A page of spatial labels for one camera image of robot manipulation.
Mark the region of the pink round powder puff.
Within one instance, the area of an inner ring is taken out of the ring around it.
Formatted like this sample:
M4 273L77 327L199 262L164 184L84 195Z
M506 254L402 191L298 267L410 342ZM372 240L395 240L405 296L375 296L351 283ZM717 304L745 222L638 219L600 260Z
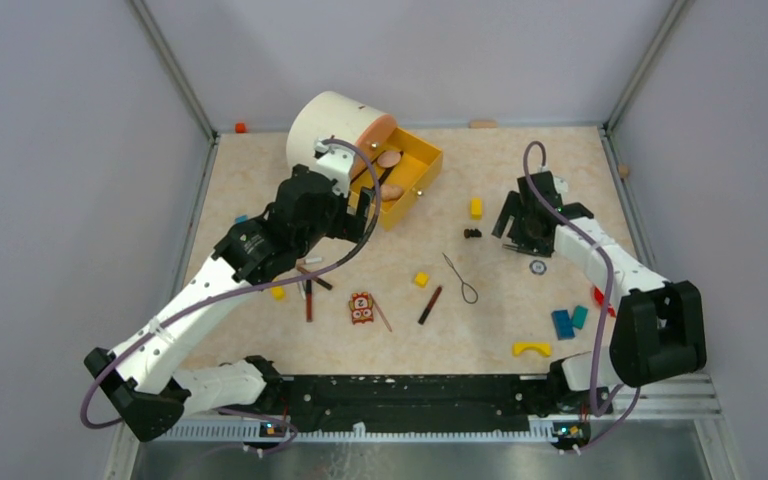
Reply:
M402 156L401 151L386 150L378 156L377 164L383 169L390 169L401 161Z

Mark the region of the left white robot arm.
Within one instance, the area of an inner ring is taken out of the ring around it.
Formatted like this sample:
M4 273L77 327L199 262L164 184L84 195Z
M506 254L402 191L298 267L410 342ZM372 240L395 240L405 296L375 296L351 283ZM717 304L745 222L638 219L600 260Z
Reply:
M350 206L357 160L369 156L337 138L315 141L309 163L292 167L263 213L233 224L190 282L134 335L111 349L97 347L84 365L93 383L80 406L88 429L96 391L103 391L141 442L181 419L222 407L248 405L268 413L279 404L279 375L261 356L199 370L182 362L243 302L271 288L303 283L352 260L374 232L382 209L381 184L364 187Z

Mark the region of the black hair loop tool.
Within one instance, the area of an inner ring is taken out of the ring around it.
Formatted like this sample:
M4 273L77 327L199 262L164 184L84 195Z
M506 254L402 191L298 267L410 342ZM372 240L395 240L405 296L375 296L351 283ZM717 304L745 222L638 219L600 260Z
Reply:
M446 253L443 253L442 256L448 267L452 270L453 274L460 282L460 293L463 301L469 305L476 304L479 300L478 291L463 278L461 273L457 270L452 259Z

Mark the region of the cream round drawer organizer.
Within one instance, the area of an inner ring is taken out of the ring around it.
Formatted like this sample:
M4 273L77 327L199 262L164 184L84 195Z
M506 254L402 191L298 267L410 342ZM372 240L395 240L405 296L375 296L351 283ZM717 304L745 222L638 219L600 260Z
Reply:
M337 181L335 191L348 196L356 207L362 187L374 188L374 180L351 183L350 177L365 163L386 150L401 151L401 161L385 184L399 185L404 194L397 201L383 202L378 226L389 231L415 205L436 180L443 166L443 152L426 140L402 129L395 117L334 91L310 100L291 124L285 158L292 168L298 164Z

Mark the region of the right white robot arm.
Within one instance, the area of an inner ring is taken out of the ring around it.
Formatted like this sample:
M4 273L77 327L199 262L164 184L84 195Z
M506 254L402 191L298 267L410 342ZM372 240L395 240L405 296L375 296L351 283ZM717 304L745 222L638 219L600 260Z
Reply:
M707 363L703 302L690 281L671 281L628 253L581 203L564 202L540 141L536 172L526 171L509 192L492 231L510 249L541 258L560 256L601 289L603 303L591 351L554 362L546 397L572 412L588 395L588 409L604 414L624 387L639 389L694 373Z

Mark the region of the beige makeup sponge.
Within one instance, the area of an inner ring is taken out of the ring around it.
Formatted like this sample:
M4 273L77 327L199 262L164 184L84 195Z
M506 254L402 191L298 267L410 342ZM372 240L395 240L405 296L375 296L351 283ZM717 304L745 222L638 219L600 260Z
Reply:
M399 185L384 184L380 187L383 202L397 201L404 194L404 189Z

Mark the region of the black makeup brush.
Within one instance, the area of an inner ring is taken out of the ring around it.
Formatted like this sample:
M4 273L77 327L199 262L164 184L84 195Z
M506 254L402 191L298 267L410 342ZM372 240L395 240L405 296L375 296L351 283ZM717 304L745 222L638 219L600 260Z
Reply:
M394 167L389 167L389 168L385 168L385 169L384 169L384 170L381 172L381 175L378 177L378 180L379 180L379 184L380 184L381 186L383 186L383 185L386 183L387 179L388 179L388 178L389 178L389 176L392 174L393 170L394 170Z

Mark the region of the thin black stick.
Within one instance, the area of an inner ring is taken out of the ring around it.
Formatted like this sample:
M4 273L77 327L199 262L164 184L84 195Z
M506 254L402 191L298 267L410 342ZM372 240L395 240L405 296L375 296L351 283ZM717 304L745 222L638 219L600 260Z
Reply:
M372 161L371 165L373 167L373 173L370 172L370 169L365 163L361 163L360 169L350 177L350 182L355 183L361 181L364 178L371 179L372 176L381 178L383 173L386 171L386 168L382 167L376 160Z

